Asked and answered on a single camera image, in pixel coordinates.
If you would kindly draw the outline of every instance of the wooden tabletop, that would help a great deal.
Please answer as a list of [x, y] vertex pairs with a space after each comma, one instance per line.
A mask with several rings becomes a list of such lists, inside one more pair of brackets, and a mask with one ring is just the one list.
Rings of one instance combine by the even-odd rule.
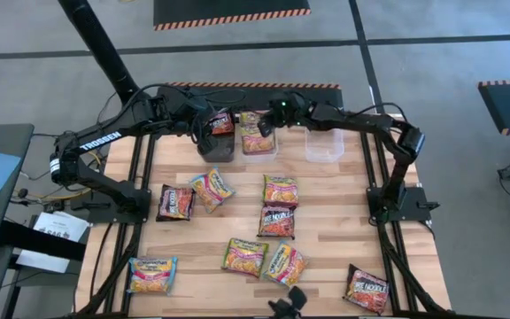
[[[172, 296], [136, 294], [131, 299], [130, 316], [271, 315], [267, 302], [285, 298], [288, 292], [285, 286], [220, 269], [231, 237], [269, 243], [265, 267], [278, 245], [276, 239], [256, 237], [263, 174], [295, 177], [298, 182], [296, 240], [289, 242], [309, 259], [298, 283], [308, 298], [303, 315], [371, 315], [342, 300], [350, 263], [385, 278], [377, 232], [367, 223], [368, 181], [359, 134], [344, 132], [345, 154], [331, 164], [305, 160], [303, 129], [282, 128], [277, 130], [277, 136], [280, 151], [274, 162], [265, 164], [246, 164], [237, 140], [236, 159], [218, 165], [224, 181], [236, 194], [212, 214], [207, 214], [197, 201], [190, 222], [155, 222], [161, 187], [163, 183], [186, 185], [195, 175], [208, 172], [212, 165], [202, 160], [187, 137], [163, 136], [158, 140], [151, 170], [150, 219], [143, 225], [139, 255], [177, 256], [178, 266]], [[112, 144], [105, 170], [108, 176], [119, 181], [127, 178], [133, 144], [134, 139], [129, 137]], [[146, 150], [146, 143], [143, 144], [139, 171], [143, 169]], [[371, 137], [370, 145], [377, 181], [381, 181]], [[387, 159], [391, 168], [389, 153]], [[409, 169], [406, 182], [418, 182], [414, 166]], [[449, 308], [432, 235], [418, 222], [401, 222], [401, 227], [411, 270], [434, 300]], [[94, 226], [89, 234], [76, 293], [78, 307], [89, 300], [90, 278], [105, 228]], [[126, 242], [131, 231], [127, 232]], [[96, 291], [112, 265], [116, 235], [114, 225], [99, 262]], [[114, 310], [120, 309], [125, 274], [124, 271], [116, 289]], [[406, 308], [402, 279], [396, 268], [395, 274], [401, 307]], [[388, 302], [385, 314], [389, 313]]]

